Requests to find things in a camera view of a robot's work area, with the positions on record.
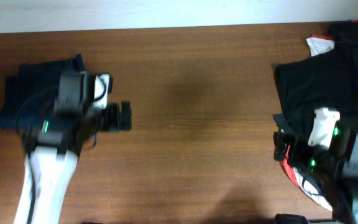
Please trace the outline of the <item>navy blue shorts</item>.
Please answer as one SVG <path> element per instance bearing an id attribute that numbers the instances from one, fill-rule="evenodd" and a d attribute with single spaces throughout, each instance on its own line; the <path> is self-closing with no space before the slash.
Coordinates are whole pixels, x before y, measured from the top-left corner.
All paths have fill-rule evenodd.
<path id="1" fill-rule="evenodd" d="M 85 71 L 82 55 L 52 62 L 24 63 L 17 75 L 6 77 L 0 128 L 26 128 L 32 120 L 51 112 L 60 75 L 66 70 Z"/>

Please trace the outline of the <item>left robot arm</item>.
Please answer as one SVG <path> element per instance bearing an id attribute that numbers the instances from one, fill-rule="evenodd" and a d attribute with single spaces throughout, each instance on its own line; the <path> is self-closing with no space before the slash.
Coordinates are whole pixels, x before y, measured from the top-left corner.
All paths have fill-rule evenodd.
<path id="1" fill-rule="evenodd" d="M 21 133 L 24 183 L 15 223 L 58 223 L 83 145 L 99 132 L 131 130 L 130 102 L 108 100 L 112 83 L 108 73 L 64 71 L 49 89 L 57 92 L 52 114 Z"/>

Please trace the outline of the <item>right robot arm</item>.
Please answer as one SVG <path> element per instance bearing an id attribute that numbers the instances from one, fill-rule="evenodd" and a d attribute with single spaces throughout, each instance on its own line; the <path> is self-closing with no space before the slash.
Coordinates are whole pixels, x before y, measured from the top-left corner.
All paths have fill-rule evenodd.
<path id="1" fill-rule="evenodd" d="M 293 169 L 300 189 L 333 213 L 331 223 L 358 223 L 358 133 L 336 125 L 318 142 L 277 131 L 274 159 Z"/>

